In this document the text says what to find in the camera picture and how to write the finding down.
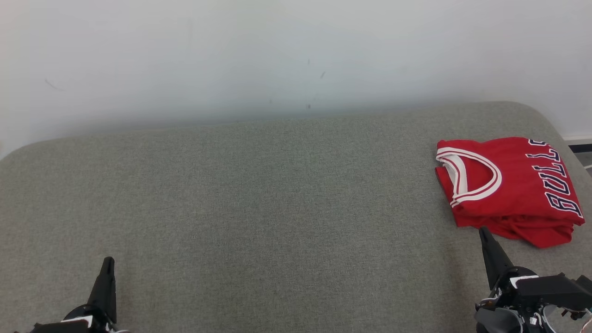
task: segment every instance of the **folded clothing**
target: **folded clothing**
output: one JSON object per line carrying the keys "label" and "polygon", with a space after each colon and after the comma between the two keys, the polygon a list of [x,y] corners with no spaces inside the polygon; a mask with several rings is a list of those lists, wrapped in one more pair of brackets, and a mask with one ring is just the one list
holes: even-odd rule
{"label": "folded clothing", "polygon": [[571,241],[584,218],[559,153],[546,142],[505,137],[440,141],[436,174],[456,225],[480,228],[540,248]]}

